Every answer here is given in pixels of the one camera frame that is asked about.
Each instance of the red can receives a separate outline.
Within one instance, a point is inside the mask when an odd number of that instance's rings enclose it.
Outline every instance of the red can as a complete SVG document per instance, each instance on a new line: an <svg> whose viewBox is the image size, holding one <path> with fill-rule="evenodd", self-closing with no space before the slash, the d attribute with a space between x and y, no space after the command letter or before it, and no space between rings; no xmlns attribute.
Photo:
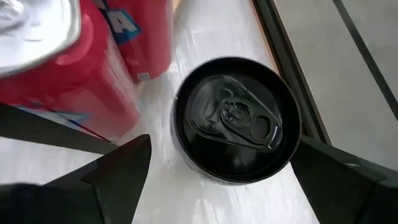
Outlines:
<svg viewBox="0 0 398 224"><path fill-rule="evenodd" d="M3 76L0 101L115 141L139 118L134 85L99 10L80 0L80 12L78 40L33 69Z"/></svg>
<svg viewBox="0 0 398 224"><path fill-rule="evenodd" d="M171 0L94 0L106 18L134 82L170 65Z"/></svg>

